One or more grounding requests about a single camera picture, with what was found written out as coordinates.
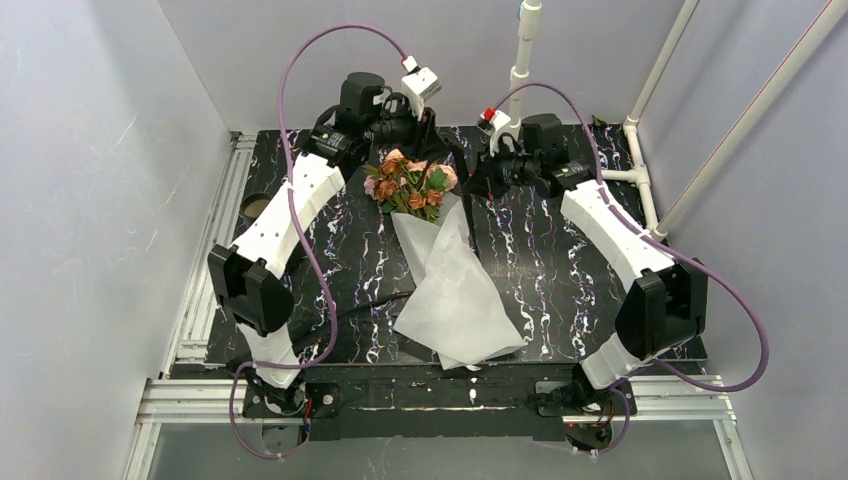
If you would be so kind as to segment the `pink orange flower bunch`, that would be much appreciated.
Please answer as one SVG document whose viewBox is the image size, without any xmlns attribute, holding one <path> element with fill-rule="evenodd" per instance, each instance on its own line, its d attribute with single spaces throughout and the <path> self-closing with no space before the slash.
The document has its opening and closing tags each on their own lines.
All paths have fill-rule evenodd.
<svg viewBox="0 0 848 480">
<path fill-rule="evenodd" d="M 439 162 L 413 161 L 394 149 L 379 165 L 365 165 L 368 197 L 384 214 L 401 213 L 436 223 L 447 194 L 458 185 L 455 170 Z"/>
</svg>

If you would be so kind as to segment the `white wrapping paper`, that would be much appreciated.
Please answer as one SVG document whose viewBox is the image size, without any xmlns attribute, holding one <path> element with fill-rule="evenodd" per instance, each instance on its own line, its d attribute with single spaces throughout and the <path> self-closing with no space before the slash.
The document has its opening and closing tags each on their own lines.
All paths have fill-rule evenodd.
<svg viewBox="0 0 848 480">
<path fill-rule="evenodd" d="M 403 213 L 391 220 L 415 284 L 395 332 L 434 351 L 445 370 L 474 370 L 525 346 L 469 245 L 461 201 L 442 207 L 435 224 Z"/>
</svg>

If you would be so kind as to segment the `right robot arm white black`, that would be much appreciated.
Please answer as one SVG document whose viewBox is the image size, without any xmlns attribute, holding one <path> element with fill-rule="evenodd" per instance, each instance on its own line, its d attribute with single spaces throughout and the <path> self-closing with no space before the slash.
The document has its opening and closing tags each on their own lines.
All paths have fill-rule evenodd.
<svg viewBox="0 0 848 480">
<path fill-rule="evenodd" d="M 595 161 L 569 151 L 556 115 L 533 115 L 514 126 L 490 107 L 477 126 L 488 145 L 464 190 L 495 199 L 530 186 L 544 199 L 560 200 L 563 217 L 595 245 L 626 291 L 610 338 L 574 366 L 568 383 L 531 395 L 529 403 L 543 416 L 605 406 L 627 377 L 703 332 L 707 279 L 649 245 L 649 235 L 598 181 Z"/>
</svg>

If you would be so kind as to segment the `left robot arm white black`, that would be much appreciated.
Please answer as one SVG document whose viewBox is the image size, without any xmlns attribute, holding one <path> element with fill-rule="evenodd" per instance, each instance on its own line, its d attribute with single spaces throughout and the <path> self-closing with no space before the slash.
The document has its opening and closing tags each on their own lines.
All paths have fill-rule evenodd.
<svg viewBox="0 0 848 480">
<path fill-rule="evenodd" d="M 296 383 L 301 366 L 294 343 L 311 331 L 292 317 L 294 296 L 284 276 L 301 258 L 316 260 L 302 242 L 307 229 L 367 164 L 373 148 L 398 146 L 425 159 L 446 150 L 426 104 L 440 88 L 427 67 L 403 76 L 397 91 L 377 74 L 349 74 L 338 103 L 319 115 L 296 145 L 283 145 L 292 160 L 268 204 L 242 234 L 208 254 L 218 305 L 249 349 L 248 359 L 237 361 L 236 374 L 283 415 L 298 414 L 308 404 Z"/>
</svg>

